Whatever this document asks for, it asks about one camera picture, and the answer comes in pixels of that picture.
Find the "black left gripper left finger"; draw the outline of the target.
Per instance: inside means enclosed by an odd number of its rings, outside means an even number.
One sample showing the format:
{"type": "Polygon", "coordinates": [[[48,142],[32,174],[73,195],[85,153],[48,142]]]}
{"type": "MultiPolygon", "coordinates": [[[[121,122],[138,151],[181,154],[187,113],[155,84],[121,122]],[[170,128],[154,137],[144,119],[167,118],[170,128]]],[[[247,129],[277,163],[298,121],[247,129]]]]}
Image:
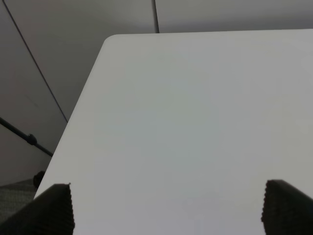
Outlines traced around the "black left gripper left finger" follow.
{"type": "Polygon", "coordinates": [[[54,184],[0,225],[2,235],[71,235],[70,184],[54,184]]]}

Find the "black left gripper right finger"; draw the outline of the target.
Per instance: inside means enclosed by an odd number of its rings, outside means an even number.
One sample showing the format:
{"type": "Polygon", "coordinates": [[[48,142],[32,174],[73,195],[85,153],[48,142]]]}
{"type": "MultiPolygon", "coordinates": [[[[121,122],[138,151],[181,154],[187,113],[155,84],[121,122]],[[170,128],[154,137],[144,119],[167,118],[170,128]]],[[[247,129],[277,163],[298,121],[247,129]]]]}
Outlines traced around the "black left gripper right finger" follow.
{"type": "Polygon", "coordinates": [[[284,180],[268,180],[261,221],[267,235],[311,235],[313,199],[284,180]]]}

